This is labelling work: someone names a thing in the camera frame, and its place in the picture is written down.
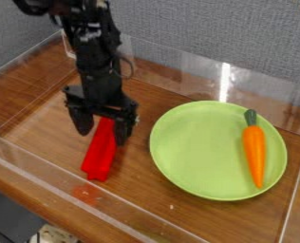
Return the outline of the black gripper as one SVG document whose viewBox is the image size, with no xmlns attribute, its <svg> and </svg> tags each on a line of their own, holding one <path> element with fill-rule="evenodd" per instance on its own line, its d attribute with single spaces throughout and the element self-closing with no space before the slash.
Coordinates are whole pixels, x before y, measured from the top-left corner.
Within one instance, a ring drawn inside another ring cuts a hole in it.
<svg viewBox="0 0 300 243">
<path fill-rule="evenodd" d="M 121 146 L 131 137 L 136 123 L 137 102 L 121 90 L 120 63 L 99 67 L 77 65 L 79 84 L 63 88 L 64 105 L 77 133 L 85 136 L 92 128 L 92 116 L 113 120 L 113 138 Z"/>
</svg>

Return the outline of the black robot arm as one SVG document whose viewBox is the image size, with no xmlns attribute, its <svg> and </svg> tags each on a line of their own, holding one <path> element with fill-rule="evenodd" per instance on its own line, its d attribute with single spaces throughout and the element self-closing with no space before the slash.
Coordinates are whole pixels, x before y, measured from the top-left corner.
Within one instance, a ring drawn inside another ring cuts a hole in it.
<svg viewBox="0 0 300 243">
<path fill-rule="evenodd" d="M 80 84 L 63 88 L 65 107 L 75 128 L 85 135 L 93 116 L 113 121 L 115 143 L 121 145 L 132 134 L 137 103 L 123 93 L 117 52 L 120 32 L 112 21 L 108 0 L 12 0 L 32 16 L 47 14 L 63 28 L 75 53 Z"/>
</svg>

